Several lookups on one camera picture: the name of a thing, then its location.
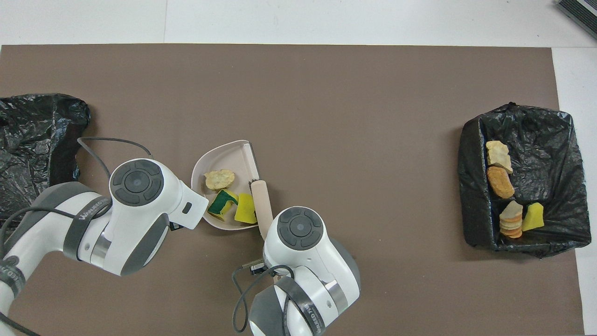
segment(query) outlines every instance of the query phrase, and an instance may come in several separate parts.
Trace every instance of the black plastic bag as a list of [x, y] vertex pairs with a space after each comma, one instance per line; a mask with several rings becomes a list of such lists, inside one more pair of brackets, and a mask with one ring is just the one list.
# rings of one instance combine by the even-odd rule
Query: black plastic bag
[[[485, 143], [508, 146], [515, 194], [503, 200], [487, 181]], [[572, 116], [565, 112], [509, 103], [468, 121], [460, 136], [458, 176], [464, 239], [494, 251], [537, 258], [591, 242], [583, 162]], [[544, 207], [545, 226], [511, 239], [500, 234], [499, 214], [516, 200]]]
[[50, 185], [78, 179], [76, 140], [89, 121], [87, 104], [65, 94], [0, 98], [2, 220], [30, 206]]

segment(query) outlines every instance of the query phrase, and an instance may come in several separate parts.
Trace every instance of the gray circular button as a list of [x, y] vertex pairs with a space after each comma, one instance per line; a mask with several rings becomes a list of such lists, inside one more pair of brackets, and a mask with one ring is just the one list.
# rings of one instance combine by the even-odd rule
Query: gray circular button
[[311, 220], [308, 217], [296, 217], [290, 221], [290, 232], [297, 237], [304, 237], [311, 232], [311, 226]]
[[124, 187], [132, 193], [140, 193], [149, 187], [149, 176], [145, 172], [132, 172], [124, 179]]

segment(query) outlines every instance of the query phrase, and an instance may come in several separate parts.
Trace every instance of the food item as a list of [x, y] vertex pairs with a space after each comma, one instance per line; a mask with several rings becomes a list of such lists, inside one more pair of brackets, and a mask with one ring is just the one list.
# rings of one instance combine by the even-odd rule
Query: food item
[[253, 197], [249, 194], [238, 194], [238, 207], [234, 214], [234, 220], [247, 224], [255, 224], [257, 217], [255, 216], [255, 204]]
[[500, 214], [500, 232], [510, 238], [522, 236], [522, 205], [511, 201]]
[[207, 208], [207, 212], [216, 218], [224, 220], [224, 214], [230, 210], [232, 204], [238, 204], [238, 196], [228, 189], [222, 189], [209, 208]]
[[228, 188], [234, 182], [234, 172], [228, 169], [220, 169], [204, 174], [205, 185], [211, 190]]
[[504, 168], [508, 174], [512, 174], [512, 163], [508, 154], [508, 146], [499, 140], [488, 141], [485, 146], [487, 147], [487, 163], [490, 166]]
[[543, 206], [541, 203], [533, 203], [527, 208], [527, 215], [522, 220], [522, 230], [528, 231], [544, 226]]
[[487, 169], [487, 178], [494, 193], [501, 198], [510, 198], [514, 195], [514, 187], [510, 182], [510, 177], [504, 168], [489, 167]]

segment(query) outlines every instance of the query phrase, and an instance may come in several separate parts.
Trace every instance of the beige handle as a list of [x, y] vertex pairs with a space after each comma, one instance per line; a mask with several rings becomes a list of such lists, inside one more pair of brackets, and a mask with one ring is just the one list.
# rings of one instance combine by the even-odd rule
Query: beige handle
[[269, 193], [267, 192], [267, 184], [264, 180], [257, 180], [251, 183], [251, 194], [253, 194], [253, 202], [255, 203], [255, 215], [257, 216], [257, 225], [261, 237], [265, 240], [267, 231], [272, 225], [272, 205], [269, 203]]

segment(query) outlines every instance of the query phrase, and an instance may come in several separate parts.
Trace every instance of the sponge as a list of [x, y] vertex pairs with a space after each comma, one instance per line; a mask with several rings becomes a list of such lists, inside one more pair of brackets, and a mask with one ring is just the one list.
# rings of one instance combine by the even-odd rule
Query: sponge
[[527, 215], [522, 220], [522, 230], [528, 231], [542, 226], [545, 226], [543, 223], [543, 206], [541, 203], [533, 203], [528, 206]]
[[238, 207], [236, 208], [236, 214], [234, 220], [247, 224], [255, 224], [257, 217], [255, 216], [255, 204], [253, 203], [253, 197], [249, 194], [238, 194]]
[[218, 192], [216, 199], [207, 209], [207, 212], [223, 221], [224, 214], [230, 210], [232, 203], [238, 204], [238, 196], [228, 189], [222, 189]]

